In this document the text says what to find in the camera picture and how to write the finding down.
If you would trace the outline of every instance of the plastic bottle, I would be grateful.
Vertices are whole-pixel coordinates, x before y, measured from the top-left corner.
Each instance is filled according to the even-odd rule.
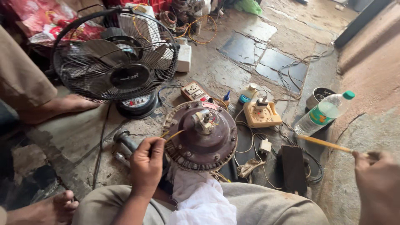
[[[354,96],[354,93],[348,90],[343,94],[332,94],[324,98],[295,124],[294,131],[298,135],[314,134],[333,119],[343,115]]]
[[[229,105],[229,102],[230,102],[229,93],[230,93],[230,90],[229,90],[228,93],[227,93],[226,95],[224,95],[224,97],[222,98],[222,101],[226,104],[226,106],[228,106],[228,105]]]
[[[257,91],[257,85],[254,83],[250,83],[244,89],[240,91],[239,102],[244,104],[246,102],[250,102],[251,98],[253,97],[254,93]]]

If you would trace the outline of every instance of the leg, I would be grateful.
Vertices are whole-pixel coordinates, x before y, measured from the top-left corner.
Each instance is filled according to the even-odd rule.
[[[98,188],[90,192],[80,203],[73,225],[109,225],[128,199],[131,186],[116,185]],[[170,205],[152,199],[144,216],[144,225],[159,225],[168,222],[172,213]]]
[[[98,106],[76,95],[56,98],[57,89],[1,26],[0,43],[0,98],[23,122],[36,124]]]
[[[313,201],[259,185],[221,183],[224,196],[236,206],[237,224],[328,225]]]
[[[79,203],[71,202],[72,191],[52,196],[33,205],[21,209],[0,211],[0,225],[67,225]]]

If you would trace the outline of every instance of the beige trousers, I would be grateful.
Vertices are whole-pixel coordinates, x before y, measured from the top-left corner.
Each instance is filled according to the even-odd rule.
[[[0,99],[15,110],[43,105],[57,89],[0,26]]]
[[[259,185],[222,183],[224,196],[236,206],[238,225],[328,225],[313,201]],[[86,196],[74,215],[72,225],[110,225],[129,197],[130,186],[98,188]],[[168,223],[171,205],[151,200],[144,225]]]

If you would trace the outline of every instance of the green plastic bag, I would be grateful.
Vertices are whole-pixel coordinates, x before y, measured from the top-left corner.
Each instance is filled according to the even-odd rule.
[[[254,0],[240,0],[234,5],[235,9],[239,11],[246,11],[252,14],[259,15],[262,13],[261,7]]]

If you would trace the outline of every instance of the red crate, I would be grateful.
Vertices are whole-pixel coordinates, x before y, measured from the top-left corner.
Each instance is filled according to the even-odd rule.
[[[139,3],[144,3],[144,4],[149,4],[148,0],[103,0],[104,4],[107,6],[125,6],[126,3],[133,3],[133,4],[139,4]]]
[[[154,13],[168,11],[172,0],[150,0],[150,5],[153,7]]]

